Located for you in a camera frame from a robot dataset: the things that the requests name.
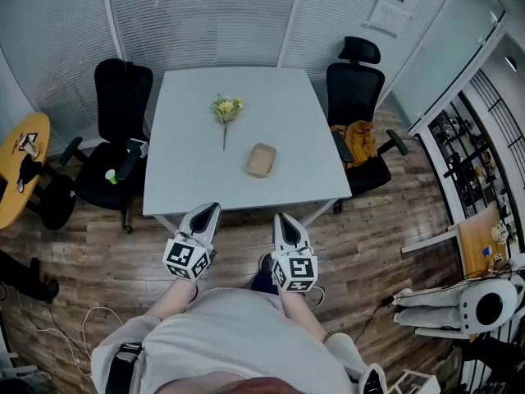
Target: black strap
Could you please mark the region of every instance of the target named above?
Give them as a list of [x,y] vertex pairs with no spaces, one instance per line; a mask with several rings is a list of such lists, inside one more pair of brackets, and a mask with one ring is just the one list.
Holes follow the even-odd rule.
[[106,394],[129,394],[135,361],[141,351],[141,343],[124,343],[119,348],[109,369]]

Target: window blinds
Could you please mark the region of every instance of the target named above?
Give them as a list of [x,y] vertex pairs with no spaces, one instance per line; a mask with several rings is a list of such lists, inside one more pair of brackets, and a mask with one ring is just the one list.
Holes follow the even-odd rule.
[[287,44],[283,67],[306,69],[317,96],[326,104],[326,69],[337,58],[343,37],[359,36],[381,51],[378,69],[386,77],[383,91],[404,65],[445,0],[421,0],[403,34],[394,37],[367,28],[377,0],[300,0]]
[[116,57],[103,0],[0,0],[0,46],[34,109],[68,143],[98,137],[94,70]]
[[110,0],[126,60],[153,70],[151,118],[164,71],[275,66],[294,0]]

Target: white table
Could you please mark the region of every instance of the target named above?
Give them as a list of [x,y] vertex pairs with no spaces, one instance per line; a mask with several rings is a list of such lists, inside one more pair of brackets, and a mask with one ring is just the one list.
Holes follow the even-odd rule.
[[[228,126],[224,152],[222,125],[210,110],[218,94],[244,100],[243,111]],[[267,178],[245,171],[256,143],[277,150]],[[145,216],[175,231],[166,215],[213,201],[229,210],[325,200],[303,220],[307,226],[351,195],[305,71],[215,67],[165,73],[148,153]]]

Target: chair wheel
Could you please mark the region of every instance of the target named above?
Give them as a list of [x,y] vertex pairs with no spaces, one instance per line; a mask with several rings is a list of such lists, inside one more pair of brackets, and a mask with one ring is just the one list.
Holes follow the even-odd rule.
[[343,211],[343,202],[341,200],[337,200],[334,203],[334,214],[340,214]]

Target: black office chair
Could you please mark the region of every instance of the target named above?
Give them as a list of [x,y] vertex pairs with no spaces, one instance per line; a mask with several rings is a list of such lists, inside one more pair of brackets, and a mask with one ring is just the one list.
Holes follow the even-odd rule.
[[[337,62],[331,64],[326,71],[328,125],[349,126],[358,120],[371,121],[379,93],[385,83],[385,75],[359,62],[377,64],[381,60],[379,48],[366,39],[347,36],[339,58],[349,60],[350,63]],[[377,150],[375,158],[369,158],[362,165],[346,170],[353,195],[373,190],[390,181],[390,171],[381,157],[384,152],[397,146],[403,155],[407,154],[406,146],[395,131],[387,130],[386,133],[390,140]],[[333,132],[332,135],[341,159],[352,162],[351,153],[342,137],[337,132]],[[342,203],[338,200],[334,205],[334,213],[341,211]]]
[[[76,194],[90,204],[111,210],[121,210],[122,228],[127,225],[128,199],[145,161],[139,149],[129,153],[126,143],[135,138],[147,141],[143,132],[144,112],[153,84],[153,73],[147,67],[134,66],[118,58],[98,64],[95,69],[98,100],[98,133],[107,140],[99,144],[89,157],[79,149],[81,137],[76,137],[60,158],[66,165],[71,156],[84,165],[75,179]],[[116,171],[117,183],[105,178],[110,169]]]

